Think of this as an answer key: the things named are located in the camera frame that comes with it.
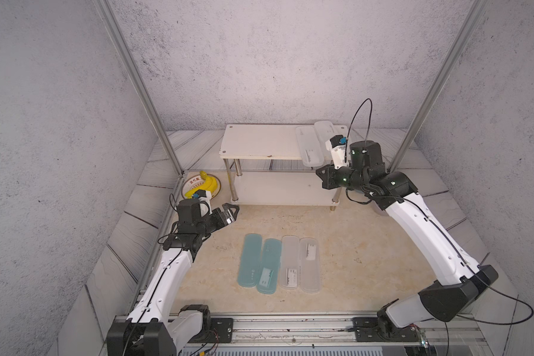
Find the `clear pencil case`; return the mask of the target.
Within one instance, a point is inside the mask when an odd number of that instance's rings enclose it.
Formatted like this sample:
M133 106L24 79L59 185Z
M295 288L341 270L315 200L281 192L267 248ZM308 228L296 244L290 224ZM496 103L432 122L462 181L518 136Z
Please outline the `clear pencil case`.
M320 292L320 248L314 238L300 240L300 273L300 287L304 292Z
M283 289L296 289L300 284L300 239L287 235L282 239L280 256L279 286Z
M325 162L325 157L314 127L298 126L295 129L295 136L304 166L310 168L322 166Z
M341 136L344 138L344 143L346 142L346 129L344 126L335 126L330 121L319 121L314 124L314 130L320 143L320 150L324 156L330 156L331 152L326 148L326 142L334 136Z

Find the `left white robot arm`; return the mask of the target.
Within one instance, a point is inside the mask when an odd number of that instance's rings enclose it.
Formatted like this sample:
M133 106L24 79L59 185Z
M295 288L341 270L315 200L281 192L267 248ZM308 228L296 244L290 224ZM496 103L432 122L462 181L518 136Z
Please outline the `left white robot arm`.
M207 200L186 199L162 243L163 253L145 294L125 320L115 320L106 338L109 355L178 355L188 342L211 328L209 307L184 306L169 320L182 280L197 253L215 232L237 220L240 207L224 203L211 209Z

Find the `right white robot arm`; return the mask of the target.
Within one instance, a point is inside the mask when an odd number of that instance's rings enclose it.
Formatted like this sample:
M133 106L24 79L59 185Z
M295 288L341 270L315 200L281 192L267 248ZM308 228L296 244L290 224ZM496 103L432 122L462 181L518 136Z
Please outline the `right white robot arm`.
M332 163L316 171L323 188L357 191L367 203L375 203L406 231L437 277L418 294L378 312L378 328L384 335L429 319L449 322L498 280L494 267L480 265L440 225L408 176L386 171L377 142L350 144L345 136L336 135L325 146Z

